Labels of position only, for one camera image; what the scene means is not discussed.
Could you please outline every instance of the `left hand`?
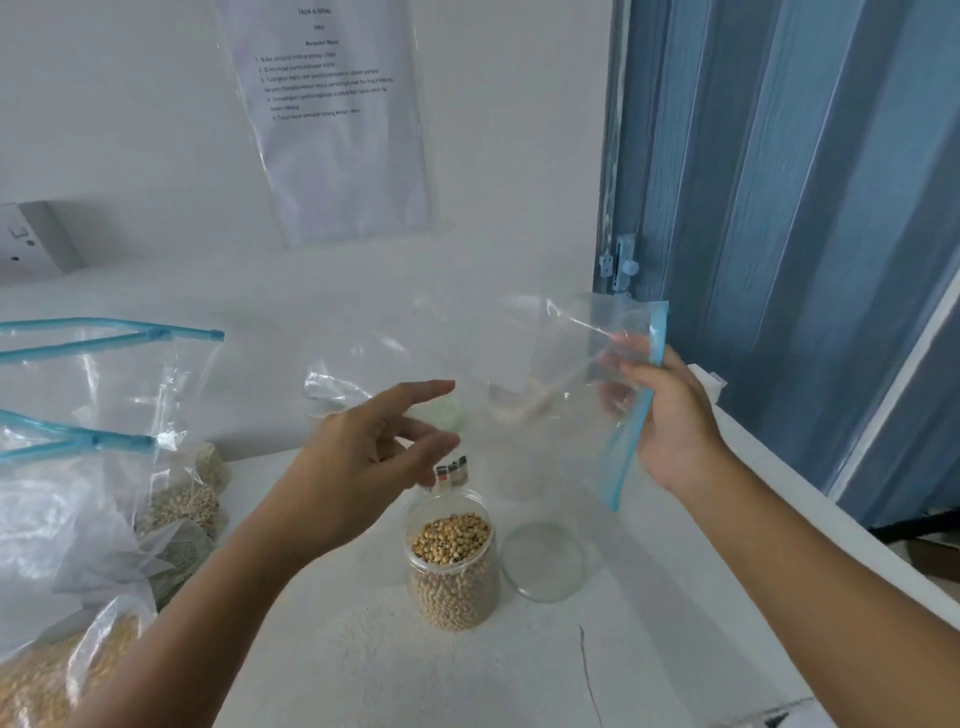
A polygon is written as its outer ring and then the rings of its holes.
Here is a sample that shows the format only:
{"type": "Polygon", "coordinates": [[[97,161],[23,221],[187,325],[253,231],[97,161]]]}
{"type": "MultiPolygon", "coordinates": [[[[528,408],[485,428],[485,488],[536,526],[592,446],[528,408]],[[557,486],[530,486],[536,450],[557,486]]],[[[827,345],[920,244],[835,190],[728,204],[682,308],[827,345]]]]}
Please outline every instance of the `left hand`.
{"type": "Polygon", "coordinates": [[[460,437],[404,413],[454,386],[441,379],[398,384],[326,417],[254,513],[271,542],[306,566],[370,528],[405,489],[433,485],[434,466],[460,437]]]}

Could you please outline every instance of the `clear plastic lid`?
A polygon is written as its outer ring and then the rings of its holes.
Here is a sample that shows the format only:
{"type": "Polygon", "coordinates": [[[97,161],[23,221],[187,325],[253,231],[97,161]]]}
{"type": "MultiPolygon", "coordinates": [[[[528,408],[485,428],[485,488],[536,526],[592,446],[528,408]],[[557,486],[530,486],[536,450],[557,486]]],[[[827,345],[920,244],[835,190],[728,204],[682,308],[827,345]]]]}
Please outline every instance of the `clear plastic lid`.
{"type": "Polygon", "coordinates": [[[507,536],[500,547],[503,575],[531,601],[552,604],[576,593],[587,579],[587,556],[580,540],[555,522],[530,522],[507,536]]]}

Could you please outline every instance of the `wall socket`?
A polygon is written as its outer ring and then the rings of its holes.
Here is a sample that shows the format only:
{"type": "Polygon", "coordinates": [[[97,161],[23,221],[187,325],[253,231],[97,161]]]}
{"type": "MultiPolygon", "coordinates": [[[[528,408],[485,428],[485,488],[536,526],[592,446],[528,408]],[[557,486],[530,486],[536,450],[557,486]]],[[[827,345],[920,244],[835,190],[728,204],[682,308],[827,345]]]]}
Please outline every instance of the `wall socket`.
{"type": "Polygon", "coordinates": [[[58,278],[83,267],[49,205],[0,205],[0,285],[58,278]]]}

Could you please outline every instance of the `forearm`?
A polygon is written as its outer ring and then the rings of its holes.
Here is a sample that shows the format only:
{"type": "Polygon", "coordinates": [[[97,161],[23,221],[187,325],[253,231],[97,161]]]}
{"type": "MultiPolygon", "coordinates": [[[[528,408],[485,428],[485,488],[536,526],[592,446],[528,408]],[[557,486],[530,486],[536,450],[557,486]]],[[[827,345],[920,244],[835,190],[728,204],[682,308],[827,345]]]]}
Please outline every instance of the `forearm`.
{"type": "Polygon", "coordinates": [[[299,567],[272,550],[266,521],[254,513],[240,524],[70,728],[213,724],[260,624],[299,567]]]}
{"type": "Polygon", "coordinates": [[[960,632],[732,456],[678,496],[841,728],[946,725],[960,715],[960,632]]]}

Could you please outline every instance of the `glass jar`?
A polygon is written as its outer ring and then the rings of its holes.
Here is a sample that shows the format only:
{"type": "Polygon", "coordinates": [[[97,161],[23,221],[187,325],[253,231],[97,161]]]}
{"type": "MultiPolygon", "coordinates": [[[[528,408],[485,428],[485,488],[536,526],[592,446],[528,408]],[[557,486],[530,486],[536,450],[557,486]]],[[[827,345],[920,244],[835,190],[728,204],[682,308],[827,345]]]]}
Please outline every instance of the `glass jar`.
{"type": "Polygon", "coordinates": [[[405,530],[410,589],[431,624],[459,632],[472,629],[493,614],[500,599],[496,533],[490,512],[476,493],[443,491],[420,498],[407,511],[405,530]],[[479,517],[490,528],[490,535],[476,553],[460,562],[432,564],[414,552],[414,541],[429,523],[465,514],[479,517]]]}

